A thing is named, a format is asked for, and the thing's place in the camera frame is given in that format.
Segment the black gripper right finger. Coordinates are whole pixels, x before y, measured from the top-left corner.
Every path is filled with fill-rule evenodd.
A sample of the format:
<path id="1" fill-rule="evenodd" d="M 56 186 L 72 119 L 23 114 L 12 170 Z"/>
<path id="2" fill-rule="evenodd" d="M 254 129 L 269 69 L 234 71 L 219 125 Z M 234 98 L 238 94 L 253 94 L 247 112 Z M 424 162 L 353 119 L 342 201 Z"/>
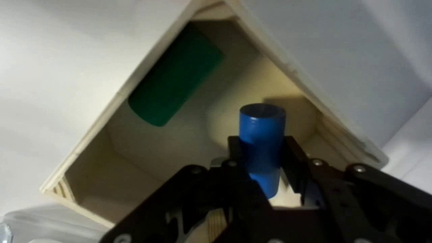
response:
<path id="1" fill-rule="evenodd" d="M 344 170 L 284 137 L 282 171 L 303 205 L 317 206 L 343 243 L 432 243 L 432 195 L 366 163 Z"/>

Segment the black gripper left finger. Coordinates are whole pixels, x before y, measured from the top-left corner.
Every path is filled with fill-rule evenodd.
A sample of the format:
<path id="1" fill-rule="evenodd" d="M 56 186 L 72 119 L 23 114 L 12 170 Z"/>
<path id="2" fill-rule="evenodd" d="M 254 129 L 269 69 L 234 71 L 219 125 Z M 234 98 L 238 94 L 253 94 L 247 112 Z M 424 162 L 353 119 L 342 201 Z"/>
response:
<path id="1" fill-rule="evenodd" d="M 270 202 L 243 167 L 246 148 L 238 136 L 228 137 L 228 150 L 220 166 L 182 167 L 99 243 L 182 243 L 218 208 L 228 220 L 223 241 L 250 240 Z"/>

